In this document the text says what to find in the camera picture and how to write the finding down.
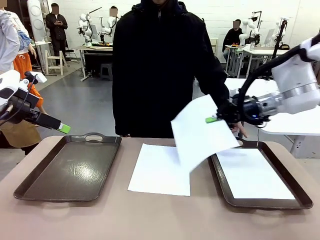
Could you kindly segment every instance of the white jacket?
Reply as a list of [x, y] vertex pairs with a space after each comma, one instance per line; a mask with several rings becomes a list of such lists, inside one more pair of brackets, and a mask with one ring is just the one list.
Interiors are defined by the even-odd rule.
[[0, 10], [0, 72], [14, 68], [13, 62], [18, 54], [20, 42], [8, 12]]
[[[25, 26], [23, 25], [23, 23], [21, 22], [18, 15], [12, 11], [7, 11], [7, 12], [10, 14], [10, 19], [12, 20], [12, 23], [13, 23], [15, 29], [22, 31], [29, 38], [30, 37], [29, 33], [28, 33], [27, 29], [25, 28]], [[21, 51], [18, 52], [18, 55], [25, 54], [28, 51], [29, 51], [28, 48], [25, 47], [24, 49], [22, 49]]]

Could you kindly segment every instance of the tray with white paper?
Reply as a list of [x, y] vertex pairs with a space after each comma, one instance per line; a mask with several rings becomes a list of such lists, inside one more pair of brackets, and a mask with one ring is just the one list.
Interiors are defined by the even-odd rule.
[[264, 142], [245, 141], [211, 157], [226, 202], [238, 208], [301, 210], [313, 202]]

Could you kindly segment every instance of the white paper sheet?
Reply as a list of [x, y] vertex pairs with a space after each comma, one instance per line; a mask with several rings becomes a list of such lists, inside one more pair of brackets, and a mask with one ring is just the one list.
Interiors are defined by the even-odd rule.
[[258, 149], [216, 154], [235, 199], [295, 199]]
[[189, 172], [211, 155], [239, 146], [225, 121], [206, 123], [216, 113], [215, 102], [206, 95], [190, 102], [171, 121], [179, 160]]
[[190, 173], [180, 165], [176, 147], [143, 144], [128, 190], [190, 196]]

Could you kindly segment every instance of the stool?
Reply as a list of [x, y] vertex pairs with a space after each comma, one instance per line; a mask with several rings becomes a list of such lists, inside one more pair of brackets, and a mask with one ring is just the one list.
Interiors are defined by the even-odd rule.
[[113, 77], [112, 77], [112, 64], [111, 63], [103, 63], [103, 64], [101, 64], [100, 78], [109, 79], [110, 81], [113, 80]]
[[[52, 60], [55, 59], [55, 60], [60, 60], [60, 66], [54, 66]], [[48, 50], [45, 50], [45, 69], [46, 69], [46, 74], [48, 75], [49, 74], [49, 69], [59, 69], [61, 71], [61, 75], [64, 74], [64, 65], [65, 66], [68, 66], [67, 65], [67, 62], [66, 62], [66, 59], [64, 57], [64, 55], [62, 54], [62, 51], [59, 51], [59, 56], [50, 56]]]
[[71, 60], [71, 62], [75, 62], [75, 63], [80, 63], [79, 60], [77, 59], [77, 55], [75, 53], [75, 50], [73, 49], [66, 49], [65, 50], [65, 54], [69, 54], [69, 58]]

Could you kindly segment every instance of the tray handle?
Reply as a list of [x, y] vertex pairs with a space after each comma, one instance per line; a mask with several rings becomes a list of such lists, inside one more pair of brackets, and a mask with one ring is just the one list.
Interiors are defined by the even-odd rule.
[[[86, 138], [89, 136], [99, 136], [102, 138], [102, 140], [94, 140], [94, 139], [87, 140]], [[74, 135], [72, 136], [73, 142], [107, 143], [107, 142], [109, 142], [109, 140], [110, 140], [109, 136], [105, 136], [105, 135], [98, 133], [98, 132], [90, 132], [90, 133], [87, 133], [82, 136], [74, 136]]]
[[240, 137], [236, 137], [235, 139], [237, 139], [238, 141], [242, 142], [242, 145], [239, 146], [238, 148], [259, 148], [261, 147], [262, 142], [257, 142], [257, 141], [248, 141], [248, 140], [244, 140], [243, 138]]

